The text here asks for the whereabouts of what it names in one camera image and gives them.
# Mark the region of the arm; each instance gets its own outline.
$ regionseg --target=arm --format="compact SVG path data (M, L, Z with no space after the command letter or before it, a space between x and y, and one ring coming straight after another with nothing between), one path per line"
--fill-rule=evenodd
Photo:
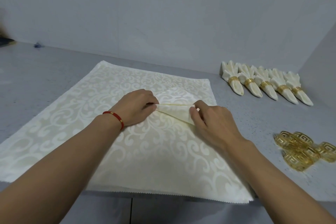
M147 118L158 104L153 93L136 90L110 111L125 126ZM85 188L107 150L120 133L111 114L90 125L42 158L0 193L0 223L59 223Z
M275 223L324 223L336 220L317 201L277 169L242 137L225 107L199 100L191 117L202 136L227 157L257 193Z

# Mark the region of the gray wall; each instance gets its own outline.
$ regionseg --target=gray wall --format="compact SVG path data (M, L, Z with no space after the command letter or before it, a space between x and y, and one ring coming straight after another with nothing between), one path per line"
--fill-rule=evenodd
M309 95L336 109L336 24L300 69L302 86Z
M298 71L336 21L336 0L0 0L27 43L218 73L233 59Z

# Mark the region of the left hand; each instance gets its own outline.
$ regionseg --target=left hand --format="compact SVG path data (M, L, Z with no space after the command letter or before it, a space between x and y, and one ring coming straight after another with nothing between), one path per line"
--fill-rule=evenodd
M119 115L125 126L130 126L144 121L158 103L153 92L141 89L124 95L109 111Z

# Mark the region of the hand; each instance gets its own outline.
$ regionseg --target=hand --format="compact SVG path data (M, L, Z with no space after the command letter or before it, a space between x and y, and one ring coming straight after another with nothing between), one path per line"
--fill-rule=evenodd
M233 141L245 140L240 134L231 112L225 107L208 106L202 100L190 108L197 130L211 144L226 150Z
M124 95L109 111L115 112L125 126L144 121L156 109L158 100L150 90L136 90Z

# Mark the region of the damask pattern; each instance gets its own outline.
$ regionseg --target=damask pattern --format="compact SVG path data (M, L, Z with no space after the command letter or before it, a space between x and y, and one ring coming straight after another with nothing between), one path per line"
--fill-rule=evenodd
M142 88L151 90L161 104L192 105L195 99L202 99L216 105L207 79L102 61L0 145L0 180L13 182L123 95ZM195 126L159 111L120 133L88 188L179 194L236 203L253 200L248 186L200 140Z

